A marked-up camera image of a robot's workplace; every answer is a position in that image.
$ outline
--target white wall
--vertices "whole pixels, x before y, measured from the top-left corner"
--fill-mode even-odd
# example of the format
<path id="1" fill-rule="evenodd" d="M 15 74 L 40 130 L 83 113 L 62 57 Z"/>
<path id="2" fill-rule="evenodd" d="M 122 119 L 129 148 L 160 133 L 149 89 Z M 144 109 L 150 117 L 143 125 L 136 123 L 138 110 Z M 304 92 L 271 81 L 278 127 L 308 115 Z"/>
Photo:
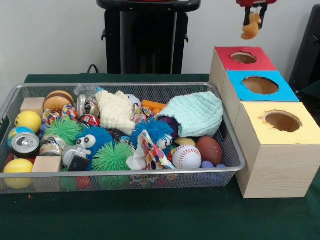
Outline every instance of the white wall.
<path id="1" fill-rule="evenodd" d="M 236 0 L 202 0 L 189 13 L 183 73 L 209 73 L 214 46 L 261 46 L 288 80 L 317 3 L 278 0 L 269 6 L 259 36 L 244 41 L 245 10 Z M 28 74 L 79 74 L 91 63 L 106 72 L 104 28 L 104 10 L 95 0 L 0 0 L 1 83 L 8 89 Z M 6 88 L 0 88 L 0 105 Z"/>

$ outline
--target light blue cloth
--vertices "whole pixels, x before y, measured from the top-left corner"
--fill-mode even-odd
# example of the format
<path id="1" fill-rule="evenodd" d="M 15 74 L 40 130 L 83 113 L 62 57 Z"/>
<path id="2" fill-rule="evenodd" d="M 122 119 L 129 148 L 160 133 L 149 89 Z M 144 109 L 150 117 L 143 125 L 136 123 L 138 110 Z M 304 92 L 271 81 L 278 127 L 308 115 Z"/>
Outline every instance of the light blue cloth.
<path id="1" fill-rule="evenodd" d="M 222 101 L 206 91 L 172 98 L 156 118 L 175 118 L 180 124 L 178 135 L 181 138 L 212 137 L 220 127 L 223 114 Z"/>

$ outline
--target green tablecloth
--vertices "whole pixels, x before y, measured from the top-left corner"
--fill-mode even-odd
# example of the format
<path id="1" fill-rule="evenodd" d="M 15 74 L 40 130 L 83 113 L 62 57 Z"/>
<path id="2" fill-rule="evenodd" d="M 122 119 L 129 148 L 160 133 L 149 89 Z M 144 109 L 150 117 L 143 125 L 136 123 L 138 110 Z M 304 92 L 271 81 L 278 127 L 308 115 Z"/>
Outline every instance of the green tablecloth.
<path id="1" fill-rule="evenodd" d="M 208 75 L 30 75 L 26 83 L 207 81 Z M 320 239 L 320 174 L 305 198 L 224 188 L 0 195 L 1 239 Z"/>

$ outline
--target blue box top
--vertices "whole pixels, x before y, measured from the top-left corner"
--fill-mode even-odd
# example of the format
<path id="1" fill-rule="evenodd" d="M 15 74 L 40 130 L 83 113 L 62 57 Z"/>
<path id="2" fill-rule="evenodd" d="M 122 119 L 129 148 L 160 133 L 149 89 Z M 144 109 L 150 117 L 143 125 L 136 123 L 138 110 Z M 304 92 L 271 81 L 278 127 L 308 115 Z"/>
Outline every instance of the blue box top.
<path id="1" fill-rule="evenodd" d="M 238 98 L 245 102 L 300 102 L 278 71 L 227 71 Z"/>

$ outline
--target wire mesh basket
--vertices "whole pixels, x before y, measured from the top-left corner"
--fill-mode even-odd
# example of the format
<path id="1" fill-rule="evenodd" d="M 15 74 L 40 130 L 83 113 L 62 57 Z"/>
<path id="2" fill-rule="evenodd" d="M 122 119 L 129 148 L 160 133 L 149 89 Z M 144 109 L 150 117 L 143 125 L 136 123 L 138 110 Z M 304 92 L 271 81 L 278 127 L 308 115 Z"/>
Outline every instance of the wire mesh basket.
<path id="1" fill-rule="evenodd" d="M 215 86 L 197 83 L 89 83 L 101 86 L 110 93 L 122 91 L 139 99 L 167 103 L 180 95 L 213 92 L 220 98 Z M 0 111 L 0 169 L 4 167 L 11 149 L 7 144 L 14 120 L 20 113 L 24 98 L 46 97 L 52 91 L 69 92 L 74 99 L 76 83 L 23 84 L 14 87 Z M 238 139 L 226 111 L 214 138 L 223 152 L 226 168 L 199 168 L 143 171 L 84 171 L 44 173 L 0 173 L 0 194 L 78 192 L 131 189 L 225 187 L 237 171 L 246 165 Z"/>

